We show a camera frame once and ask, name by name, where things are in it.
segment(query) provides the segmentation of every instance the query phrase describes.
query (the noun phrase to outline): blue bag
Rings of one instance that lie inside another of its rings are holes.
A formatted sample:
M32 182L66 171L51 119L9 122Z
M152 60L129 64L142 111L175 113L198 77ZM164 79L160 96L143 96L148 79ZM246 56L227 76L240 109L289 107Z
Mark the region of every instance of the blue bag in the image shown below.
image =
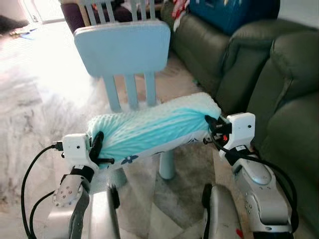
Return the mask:
M277 18L279 4L279 0L190 0L189 10L231 35L246 23Z

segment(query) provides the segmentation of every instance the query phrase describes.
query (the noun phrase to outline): wall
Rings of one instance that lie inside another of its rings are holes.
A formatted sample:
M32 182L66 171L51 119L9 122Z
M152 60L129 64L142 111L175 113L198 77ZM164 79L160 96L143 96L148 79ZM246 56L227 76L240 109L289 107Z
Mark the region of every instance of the wall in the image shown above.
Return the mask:
M319 0L281 0L278 18L319 28Z
M0 15L16 21L27 20L20 0L0 0Z

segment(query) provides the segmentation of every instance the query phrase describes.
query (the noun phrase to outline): chair backrest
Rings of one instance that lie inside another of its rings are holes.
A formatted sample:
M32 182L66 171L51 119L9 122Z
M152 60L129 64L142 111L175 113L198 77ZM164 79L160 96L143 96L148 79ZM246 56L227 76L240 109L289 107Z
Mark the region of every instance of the chair backrest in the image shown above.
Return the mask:
M131 109L138 108L134 74L144 73L149 106L156 104L155 71L166 66L170 40L168 25L159 20L108 23L79 28L74 41L88 73L103 77L110 107L121 106L114 75L124 75Z
M95 4L97 7L97 11L98 11L98 15L99 15L99 19L100 19L101 24L105 24L107 21L105 19L103 8L102 8L103 3L106 5L106 9L107 9L107 12L109 15L110 22L115 22L113 10L112 10L112 5L111 5L112 1L113 0L79 0L79 4L86 7L90 21L91 21L91 25L96 25L96 20L95 20L95 16L94 16L93 9L92 9L92 4ZM146 15L147 8L146 8L145 0L130 0L130 2L131 2L131 12L132 12L133 21L138 20L137 3L140 3L140 6L141 6L140 11L141 11L142 20L146 20L147 19L147 15ZM150 17L152 20L155 20L154 0L149 0L149 7L150 7Z

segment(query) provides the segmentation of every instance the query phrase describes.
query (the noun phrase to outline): doorway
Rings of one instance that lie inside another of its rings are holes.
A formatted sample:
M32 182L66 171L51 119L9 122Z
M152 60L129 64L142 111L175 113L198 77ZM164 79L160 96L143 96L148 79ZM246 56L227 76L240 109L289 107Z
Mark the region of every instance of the doorway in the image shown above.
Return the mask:
M33 22L51 23L64 20L59 0L22 0L22 2Z

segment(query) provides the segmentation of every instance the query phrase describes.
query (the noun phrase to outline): green sofa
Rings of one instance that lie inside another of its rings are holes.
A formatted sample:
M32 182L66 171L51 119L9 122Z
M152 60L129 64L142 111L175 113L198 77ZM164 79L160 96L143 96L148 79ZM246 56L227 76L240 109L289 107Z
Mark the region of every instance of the green sofa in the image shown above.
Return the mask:
M173 6L167 1L161 8L161 19L171 29ZM297 23L269 19L247 24L229 36L190 13L172 31L171 49L223 111L232 114L247 109L272 41L305 29Z
M283 168L298 192L299 212L319 238L319 33L277 38L247 111L256 116L261 157Z
M171 29L172 8L161 9ZM318 30L272 19L227 36L189 13L171 49L225 114L256 115L256 149L294 181L299 213L319 238Z

